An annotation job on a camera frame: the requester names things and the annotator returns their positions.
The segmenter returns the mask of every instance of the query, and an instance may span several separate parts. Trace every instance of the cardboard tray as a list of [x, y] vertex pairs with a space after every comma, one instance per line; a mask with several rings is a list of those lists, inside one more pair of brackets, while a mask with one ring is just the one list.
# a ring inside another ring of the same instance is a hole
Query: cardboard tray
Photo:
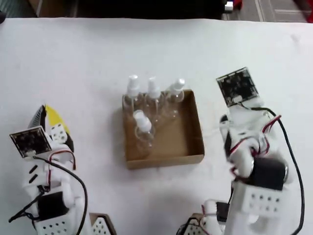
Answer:
[[123, 115], [125, 157], [128, 169], [195, 164], [204, 158], [204, 145], [199, 123], [195, 95], [185, 90], [185, 99], [179, 104], [180, 116], [163, 120], [156, 128], [150, 155], [142, 155], [136, 147], [135, 122]]

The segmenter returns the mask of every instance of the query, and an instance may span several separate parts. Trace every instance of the white table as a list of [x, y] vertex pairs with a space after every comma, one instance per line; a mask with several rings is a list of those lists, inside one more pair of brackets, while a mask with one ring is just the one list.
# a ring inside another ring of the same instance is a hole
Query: white table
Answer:
[[[312, 38], [305, 23], [7, 19], [0, 25], [1, 234], [35, 234], [26, 218], [7, 222], [29, 202], [23, 160], [8, 134], [25, 129], [44, 103], [71, 131], [90, 212], [109, 214], [119, 235], [174, 235], [206, 199], [227, 200], [232, 177], [218, 131], [227, 109], [215, 79], [244, 66], [283, 116], [305, 186], [301, 234], [312, 233]], [[182, 76], [195, 91], [206, 152], [200, 164], [126, 169], [119, 110], [133, 73], [143, 91], [150, 76], [163, 89]], [[291, 188], [290, 233], [300, 214], [298, 182]]]

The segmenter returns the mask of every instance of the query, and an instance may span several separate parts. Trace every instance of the circuit board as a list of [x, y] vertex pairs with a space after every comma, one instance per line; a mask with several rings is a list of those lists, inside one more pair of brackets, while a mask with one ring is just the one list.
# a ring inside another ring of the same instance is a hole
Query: circuit board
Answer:
[[41, 154], [52, 150], [45, 137], [42, 126], [36, 126], [25, 131], [10, 134], [10, 138], [22, 158], [26, 158], [27, 153], [31, 151], [35, 151], [36, 154]]
[[259, 97], [247, 67], [216, 80], [228, 107]]

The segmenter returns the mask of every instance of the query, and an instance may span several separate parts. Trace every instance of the bottle cap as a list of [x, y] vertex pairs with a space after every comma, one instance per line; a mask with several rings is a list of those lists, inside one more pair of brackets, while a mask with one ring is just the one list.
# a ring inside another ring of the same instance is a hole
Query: bottle cap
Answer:
[[176, 82], [174, 82], [171, 85], [170, 93], [174, 95], [178, 95], [179, 93], [182, 92], [184, 86], [185, 86], [185, 80], [183, 78], [179, 78], [177, 79]]
[[129, 97], [137, 97], [139, 94], [139, 81], [137, 75], [131, 75], [129, 76], [128, 86], [127, 86], [127, 95]]
[[137, 110], [134, 112], [134, 118], [137, 123], [137, 127], [142, 132], [149, 132], [152, 128], [150, 120], [145, 116], [142, 110]]
[[161, 96], [160, 87], [156, 84], [156, 77], [149, 78], [148, 82], [148, 96], [151, 99], [157, 99]]

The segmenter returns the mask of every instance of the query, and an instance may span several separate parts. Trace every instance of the plastic bottle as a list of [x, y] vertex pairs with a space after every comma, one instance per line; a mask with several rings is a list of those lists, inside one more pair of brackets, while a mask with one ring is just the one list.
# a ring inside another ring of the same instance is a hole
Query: plastic bottle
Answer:
[[142, 110], [134, 112], [134, 119], [137, 123], [137, 127], [135, 128], [137, 148], [140, 153], [147, 155], [152, 150], [155, 130], [150, 120], [144, 115]]
[[123, 96], [123, 107], [126, 111], [127, 117], [133, 120], [133, 113], [136, 110], [142, 109], [144, 98], [139, 92], [140, 86], [137, 75], [129, 76], [127, 92]]
[[152, 77], [148, 83], [148, 93], [145, 96], [145, 114], [151, 120], [154, 126], [159, 125], [165, 97], [162, 94], [160, 87], [156, 84], [156, 78]]
[[166, 95], [166, 116], [169, 118], [177, 118], [179, 115], [179, 103], [184, 100], [183, 87], [185, 80], [180, 78], [173, 83]]

